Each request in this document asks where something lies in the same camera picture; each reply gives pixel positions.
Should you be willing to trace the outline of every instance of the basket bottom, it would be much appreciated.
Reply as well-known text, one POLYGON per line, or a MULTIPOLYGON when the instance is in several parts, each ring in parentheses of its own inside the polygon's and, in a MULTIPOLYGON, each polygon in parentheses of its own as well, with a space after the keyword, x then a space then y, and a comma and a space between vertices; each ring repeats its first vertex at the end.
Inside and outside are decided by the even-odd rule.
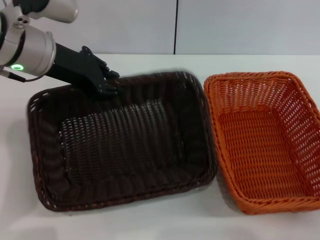
POLYGON ((235 182, 247 198, 311 196, 276 112, 227 113, 219 122, 235 182))
POLYGON ((63 164, 48 171, 51 197, 66 206, 115 205, 167 189, 187 191, 205 171, 204 144, 198 143, 199 125, 183 133, 178 119, 174 107, 158 99, 65 119, 59 129, 63 164), (193 141, 198 144, 189 154, 193 141))

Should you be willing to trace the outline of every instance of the white table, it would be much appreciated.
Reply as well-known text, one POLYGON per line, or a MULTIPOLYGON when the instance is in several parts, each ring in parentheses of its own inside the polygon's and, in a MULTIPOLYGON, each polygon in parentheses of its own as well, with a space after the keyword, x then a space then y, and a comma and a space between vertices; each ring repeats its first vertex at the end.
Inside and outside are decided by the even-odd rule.
MULTIPOLYGON (((320 106, 320 56, 98 56, 122 76, 178 68, 194 73, 202 83, 225 72, 289 71, 300 77, 320 106)), ((63 84, 48 77, 30 83, 0 78, 1 240, 320 239, 320 211, 244 215, 221 176, 205 189, 127 205, 66 213, 45 209, 34 187, 26 105, 33 94, 63 84)))

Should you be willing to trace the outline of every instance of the woven pattern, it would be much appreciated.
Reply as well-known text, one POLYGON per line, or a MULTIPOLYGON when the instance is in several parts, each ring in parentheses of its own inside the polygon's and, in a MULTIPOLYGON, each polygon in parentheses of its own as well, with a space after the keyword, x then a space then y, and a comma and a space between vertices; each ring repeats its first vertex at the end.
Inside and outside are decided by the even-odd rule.
POLYGON ((197 79, 173 72, 121 78, 119 86, 123 93, 105 101, 71 86, 30 100, 34 181, 46 208, 125 204, 215 176, 209 107, 197 79))
POLYGON ((320 113, 288 72, 233 72, 204 84, 216 153, 247 214, 320 209, 320 113))

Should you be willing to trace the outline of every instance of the white wall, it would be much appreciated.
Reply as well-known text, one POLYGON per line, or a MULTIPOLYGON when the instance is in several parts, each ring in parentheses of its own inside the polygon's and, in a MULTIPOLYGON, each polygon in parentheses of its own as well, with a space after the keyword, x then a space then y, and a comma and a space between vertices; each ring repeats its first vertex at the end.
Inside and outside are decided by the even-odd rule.
POLYGON ((320 54, 318 0, 180 0, 177 54, 320 54))
MULTIPOLYGON (((74 50, 173 53, 176 0, 77 1, 71 25, 32 24, 74 50)), ((176 53, 320 55, 319 12, 319 0, 179 0, 176 53)))
POLYGON ((49 19, 31 21, 53 32, 57 43, 95 53, 171 54, 174 49, 175 0, 77 0, 71 24, 49 19))

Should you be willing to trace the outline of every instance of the orange wicker basket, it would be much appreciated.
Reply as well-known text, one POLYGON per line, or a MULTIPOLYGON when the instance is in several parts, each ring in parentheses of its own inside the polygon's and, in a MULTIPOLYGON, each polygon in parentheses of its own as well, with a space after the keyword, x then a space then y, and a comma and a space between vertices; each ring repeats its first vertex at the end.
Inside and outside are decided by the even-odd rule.
POLYGON ((216 153, 246 214, 320 209, 320 113, 289 72, 210 76, 216 153))

